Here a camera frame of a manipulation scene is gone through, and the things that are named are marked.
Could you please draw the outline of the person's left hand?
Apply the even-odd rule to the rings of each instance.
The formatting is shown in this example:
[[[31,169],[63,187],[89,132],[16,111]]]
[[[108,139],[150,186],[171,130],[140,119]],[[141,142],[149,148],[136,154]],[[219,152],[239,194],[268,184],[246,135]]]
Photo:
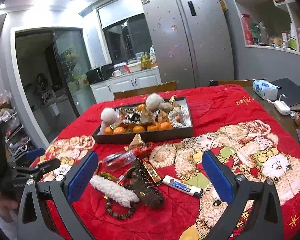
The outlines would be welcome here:
[[[0,217],[7,223],[13,223],[14,218],[11,215],[11,210],[16,210],[18,203],[2,194],[0,194]]]

